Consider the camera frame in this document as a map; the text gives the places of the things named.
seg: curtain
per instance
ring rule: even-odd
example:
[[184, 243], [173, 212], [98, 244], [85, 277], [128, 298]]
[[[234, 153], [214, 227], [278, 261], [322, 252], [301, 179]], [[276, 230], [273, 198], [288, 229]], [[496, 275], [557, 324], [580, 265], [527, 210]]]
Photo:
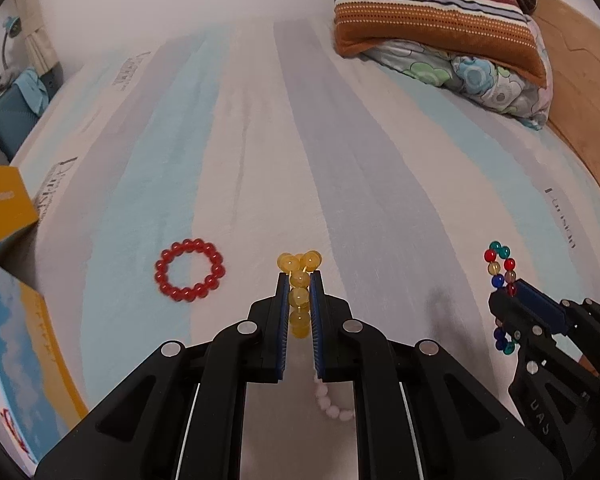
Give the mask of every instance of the curtain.
[[58, 63], [58, 54], [51, 45], [40, 12], [40, 0], [14, 0], [22, 20], [27, 57], [38, 76], [49, 72]]

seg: cardboard box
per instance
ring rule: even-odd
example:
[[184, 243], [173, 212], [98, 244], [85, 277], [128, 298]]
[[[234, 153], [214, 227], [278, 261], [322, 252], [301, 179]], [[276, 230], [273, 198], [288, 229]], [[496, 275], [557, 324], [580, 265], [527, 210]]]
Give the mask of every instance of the cardboard box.
[[18, 168], [0, 166], [0, 251], [37, 220]]
[[62, 358], [45, 300], [1, 267], [0, 409], [29, 469], [88, 412]]

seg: box with cloud print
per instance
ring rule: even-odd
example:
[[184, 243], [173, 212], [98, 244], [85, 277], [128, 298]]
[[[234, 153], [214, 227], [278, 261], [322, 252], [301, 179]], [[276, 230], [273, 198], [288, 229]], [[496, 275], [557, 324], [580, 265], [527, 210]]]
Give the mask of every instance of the box with cloud print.
[[0, 406], [18, 452], [33, 465], [87, 413], [44, 299], [1, 268]]

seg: yellow box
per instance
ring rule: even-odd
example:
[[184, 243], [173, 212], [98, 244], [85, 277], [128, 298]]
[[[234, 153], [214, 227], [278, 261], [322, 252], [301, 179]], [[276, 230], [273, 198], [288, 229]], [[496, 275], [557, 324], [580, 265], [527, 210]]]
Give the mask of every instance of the yellow box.
[[0, 249], [37, 220], [18, 168], [0, 166]]

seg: multicolored bead bracelet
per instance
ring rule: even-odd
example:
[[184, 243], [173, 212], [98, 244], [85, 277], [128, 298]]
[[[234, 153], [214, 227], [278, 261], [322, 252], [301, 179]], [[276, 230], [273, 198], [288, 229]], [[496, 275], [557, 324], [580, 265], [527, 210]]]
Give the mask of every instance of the multicolored bead bracelet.
[[[500, 273], [500, 264], [496, 261], [497, 257], [502, 258], [504, 261], [502, 266], [504, 267], [504, 276]], [[491, 275], [491, 285], [495, 288], [502, 288], [507, 284], [507, 293], [510, 296], [515, 296], [517, 292], [516, 287], [516, 261], [510, 257], [511, 250], [506, 246], [502, 245], [498, 241], [493, 241], [489, 245], [489, 248], [484, 251], [484, 261], [488, 263], [487, 272]], [[502, 328], [502, 322], [496, 319], [496, 330], [493, 331], [493, 338], [496, 340], [496, 348], [504, 355], [511, 355], [516, 349], [515, 339], [511, 341], [507, 340], [507, 333]]]

